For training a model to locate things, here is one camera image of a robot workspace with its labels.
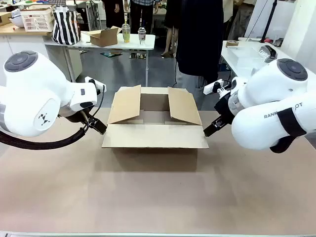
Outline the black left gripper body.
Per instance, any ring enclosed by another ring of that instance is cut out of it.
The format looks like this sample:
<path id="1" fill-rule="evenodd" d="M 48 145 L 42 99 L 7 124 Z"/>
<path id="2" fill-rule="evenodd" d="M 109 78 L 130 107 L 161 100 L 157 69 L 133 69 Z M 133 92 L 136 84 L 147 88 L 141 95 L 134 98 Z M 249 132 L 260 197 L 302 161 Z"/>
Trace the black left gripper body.
<path id="1" fill-rule="evenodd" d="M 82 123 L 87 124 L 92 115 L 89 113 L 89 110 L 81 110 L 75 112 L 73 115 L 66 117 L 66 119 L 72 123 Z"/>

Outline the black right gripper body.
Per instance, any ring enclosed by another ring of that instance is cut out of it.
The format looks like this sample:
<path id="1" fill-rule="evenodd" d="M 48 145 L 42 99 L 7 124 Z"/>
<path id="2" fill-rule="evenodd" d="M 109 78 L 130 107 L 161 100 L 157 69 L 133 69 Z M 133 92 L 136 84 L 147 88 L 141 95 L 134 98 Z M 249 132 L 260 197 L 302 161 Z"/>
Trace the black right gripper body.
<path id="1" fill-rule="evenodd" d="M 232 123 L 234 119 L 234 115 L 228 105 L 229 98 L 230 94 L 226 94 L 214 106 L 214 109 L 220 115 L 219 118 L 223 123 Z"/>

